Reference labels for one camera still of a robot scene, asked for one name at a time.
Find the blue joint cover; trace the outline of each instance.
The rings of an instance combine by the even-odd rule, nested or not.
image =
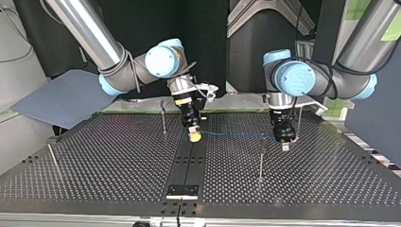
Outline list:
[[[357,96],[351,98],[351,99],[365,99],[371,96],[374,91],[375,91],[375,86],[377,85],[377,75],[376,74],[371,74],[371,77],[369,79],[368,85],[363,89],[362,92],[360,92]]]
[[[179,39],[171,39],[159,43],[148,51],[145,65],[153,76],[167,79],[177,72],[181,58],[172,46],[183,47]]]
[[[180,39],[166,40],[166,41],[163,41],[163,42],[161,42],[161,43],[159,43],[159,44],[157,44],[157,45],[169,46],[169,47],[171,47],[171,46],[178,46],[178,47],[183,48],[183,44],[181,43],[181,40],[180,40]]]
[[[273,76],[278,90],[290,96],[305,96],[316,83],[314,70],[301,61],[284,63]]]
[[[263,67],[273,61],[288,59],[291,57],[291,52],[288,49],[273,50],[263,55]]]
[[[112,85],[110,85],[110,83],[104,78],[103,75],[99,76],[99,83],[103,91],[109,96],[118,96],[127,93],[116,90],[114,87],[112,87]]]

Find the sticker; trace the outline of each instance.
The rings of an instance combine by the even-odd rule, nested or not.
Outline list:
[[[401,35],[401,10],[398,11],[397,15],[395,15],[392,23],[390,24],[389,28],[387,28],[386,32],[384,33],[381,41],[389,42],[389,41],[396,41]]]
[[[371,0],[351,0],[345,13],[346,21],[357,21],[362,17]]]
[[[181,106],[183,104],[192,102],[192,98],[191,97],[187,97],[187,98],[184,98],[184,99],[176,100],[175,102],[176,102],[177,106]]]

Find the perforated metal plate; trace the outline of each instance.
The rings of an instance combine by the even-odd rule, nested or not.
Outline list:
[[[26,168],[0,185],[0,195],[27,204],[154,205],[160,214],[158,203],[166,197],[183,135],[177,115],[166,116],[166,127],[163,134],[162,117],[156,114],[102,114],[51,145],[57,164],[51,152],[28,159]]]
[[[271,137],[269,122],[265,113],[208,116],[208,130],[220,135],[204,138],[206,165],[197,216],[401,219],[396,215],[401,214],[401,179],[334,127],[307,114],[298,142],[283,152]],[[261,143],[258,133],[270,136]]]
[[[192,146],[178,115],[166,137],[160,115],[100,115],[52,144],[57,165],[46,149],[1,176],[0,213],[401,222],[401,179],[313,114],[288,152],[266,113],[207,118]],[[180,183],[200,187],[181,210],[166,200]]]

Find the metal bracket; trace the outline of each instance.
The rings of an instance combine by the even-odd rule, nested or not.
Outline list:
[[[264,9],[280,12],[290,23],[296,26],[300,6],[301,3],[298,0],[240,0],[228,16],[227,38],[233,36],[257,12]],[[314,27],[315,23],[310,19],[307,12],[302,10],[298,30],[303,35],[307,35]]]

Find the end effector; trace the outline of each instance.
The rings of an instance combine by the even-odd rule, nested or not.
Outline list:
[[[283,144],[297,137],[291,125],[297,97],[364,99],[374,92],[377,83],[376,75],[355,77],[314,61],[293,58],[287,49],[266,53],[263,67],[270,122],[276,141]]]
[[[183,125],[189,130],[189,139],[191,142],[200,141],[201,117],[196,107],[198,93],[208,102],[213,102],[218,87],[194,82],[195,78],[190,75],[189,69],[195,63],[188,65],[181,41],[171,39],[161,42],[134,60],[127,58],[125,65],[109,76],[100,75],[103,90],[111,96],[117,96],[154,80],[167,79],[175,105],[182,112]]]

